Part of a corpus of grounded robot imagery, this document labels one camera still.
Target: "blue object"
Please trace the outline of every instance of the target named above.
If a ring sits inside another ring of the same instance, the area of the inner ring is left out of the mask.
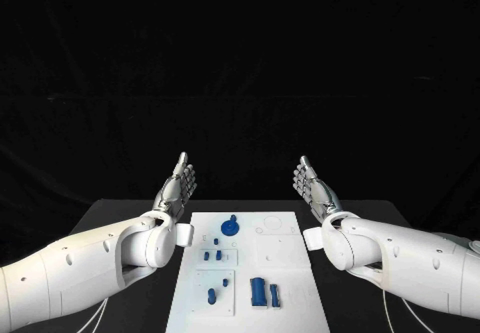
[[[269,285],[269,293],[272,294],[272,307],[279,307],[279,301],[278,301],[278,291],[276,291],[276,285]]]
[[[249,280],[249,285],[252,287],[252,306],[265,307],[266,297],[265,297],[265,280],[260,277],[254,277]]]
[[[224,236],[233,236],[237,233],[239,226],[236,223],[236,216],[230,216],[230,220],[221,223],[221,233]]]
[[[208,289],[207,290],[207,304],[214,304],[216,301],[217,301],[217,299],[214,297],[214,290]]]

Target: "blue knob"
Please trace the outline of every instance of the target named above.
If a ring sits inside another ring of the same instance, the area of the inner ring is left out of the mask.
[[[207,290],[207,304],[214,304],[216,302],[216,298],[214,298],[214,290],[208,289]]]
[[[237,233],[239,226],[236,223],[236,216],[230,216],[230,220],[221,223],[221,233],[224,236],[233,236]]]

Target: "robotic hand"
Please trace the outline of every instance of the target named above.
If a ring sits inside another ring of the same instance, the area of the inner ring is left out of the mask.
[[[293,188],[321,227],[302,234],[338,270],[427,309],[480,319],[480,241],[361,219],[342,211],[306,157]]]
[[[191,245],[192,226],[177,220],[194,188],[181,153],[149,212],[71,234],[0,268],[0,333],[83,310],[168,263],[174,245]]]

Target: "wire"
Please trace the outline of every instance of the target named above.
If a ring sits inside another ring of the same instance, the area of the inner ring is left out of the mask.
[[[387,325],[390,326],[390,331],[391,331],[391,333],[394,333],[394,331],[393,331],[393,328],[391,328],[390,316],[387,316],[387,308],[386,308],[384,291],[383,291],[383,305],[384,305],[384,314],[386,314],[386,319],[387,319]]]
[[[412,308],[409,307],[409,305],[407,305],[407,303],[406,303],[404,300],[403,300],[403,303],[404,303],[404,305],[406,305],[406,307],[407,307],[409,312],[410,312],[412,315],[414,316],[416,320],[419,321],[419,323],[422,324],[422,326],[426,328],[426,331],[427,331],[429,333],[435,333],[435,332],[427,328],[427,326],[425,325],[425,323],[419,320],[419,318],[417,318],[417,316],[414,315],[414,312],[412,311]]]
[[[94,325],[94,328],[93,328],[93,330],[92,330],[92,333],[94,333],[96,328],[97,328],[99,321],[102,320],[102,313],[103,313],[105,308],[106,308],[106,302],[107,302],[107,298],[105,298],[105,305],[102,306],[102,312],[100,312],[100,314],[99,314],[97,321],[96,321],[96,325]]]
[[[103,305],[106,304],[106,300],[107,300],[107,298],[105,298],[105,300],[102,300],[102,304],[99,305],[97,310],[96,310],[94,314],[92,315],[92,318],[86,321],[86,324],[83,325],[83,327],[79,329],[79,331],[76,333],[80,333],[84,330],[89,323],[93,321],[96,314],[99,313],[99,310],[102,309]]]

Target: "white circle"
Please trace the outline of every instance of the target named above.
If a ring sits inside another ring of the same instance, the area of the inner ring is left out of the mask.
[[[282,226],[282,220],[276,216],[267,216],[262,220],[262,224],[266,226],[266,229],[276,230]]]

